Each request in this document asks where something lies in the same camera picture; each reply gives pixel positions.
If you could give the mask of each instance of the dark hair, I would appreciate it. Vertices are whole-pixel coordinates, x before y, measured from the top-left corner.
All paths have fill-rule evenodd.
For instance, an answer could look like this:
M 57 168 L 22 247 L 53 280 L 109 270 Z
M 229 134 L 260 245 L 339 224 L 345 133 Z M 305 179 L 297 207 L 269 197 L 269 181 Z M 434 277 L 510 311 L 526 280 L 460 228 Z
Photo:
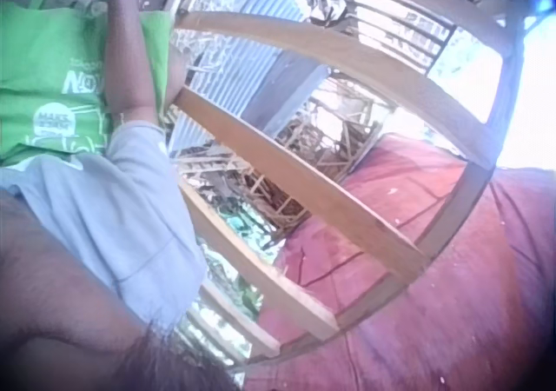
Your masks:
M 129 348 L 120 366 L 98 391 L 239 391 L 218 361 L 199 342 L 161 339 L 151 329 Z

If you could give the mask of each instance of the green bag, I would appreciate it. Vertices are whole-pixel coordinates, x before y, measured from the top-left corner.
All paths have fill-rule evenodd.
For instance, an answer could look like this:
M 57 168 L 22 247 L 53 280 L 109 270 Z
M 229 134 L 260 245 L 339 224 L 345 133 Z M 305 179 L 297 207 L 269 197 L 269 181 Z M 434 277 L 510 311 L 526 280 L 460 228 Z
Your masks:
M 168 80 L 166 12 L 142 13 L 159 113 Z M 51 153 L 102 154 L 112 130 L 104 98 L 107 17 L 0 3 L 0 167 Z

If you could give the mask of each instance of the white circular logo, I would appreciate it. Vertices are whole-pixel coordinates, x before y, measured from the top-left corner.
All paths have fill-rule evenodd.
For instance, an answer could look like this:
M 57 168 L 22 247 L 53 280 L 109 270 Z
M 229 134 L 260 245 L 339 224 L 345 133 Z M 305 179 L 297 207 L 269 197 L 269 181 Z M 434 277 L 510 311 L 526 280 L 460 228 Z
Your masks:
M 35 136 L 71 137 L 76 133 L 76 115 L 61 103 L 39 107 L 33 117 Z

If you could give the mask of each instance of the red surface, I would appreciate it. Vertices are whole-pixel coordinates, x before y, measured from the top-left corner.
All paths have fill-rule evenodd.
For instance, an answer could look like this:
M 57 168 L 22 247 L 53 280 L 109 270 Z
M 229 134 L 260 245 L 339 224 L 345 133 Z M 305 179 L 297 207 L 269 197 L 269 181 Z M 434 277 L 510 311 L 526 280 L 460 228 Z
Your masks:
M 415 239 L 465 163 L 424 142 L 387 136 L 343 184 Z M 311 354 L 255 368 L 248 391 L 509 389 L 551 340 L 553 173 L 495 172 L 452 243 L 407 292 Z M 384 268 L 312 217 L 288 239 L 278 267 L 336 313 Z M 259 323 L 281 342 L 303 332 L 263 306 Z

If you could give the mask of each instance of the forearm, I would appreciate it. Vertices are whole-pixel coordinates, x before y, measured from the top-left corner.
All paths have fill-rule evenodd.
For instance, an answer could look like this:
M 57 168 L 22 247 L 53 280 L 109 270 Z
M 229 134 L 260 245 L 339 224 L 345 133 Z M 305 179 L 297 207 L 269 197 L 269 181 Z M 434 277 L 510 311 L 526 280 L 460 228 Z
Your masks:
M 136 0 L 109 0 L 106 99 L 115 121 L 158 124 L 156 97 Z

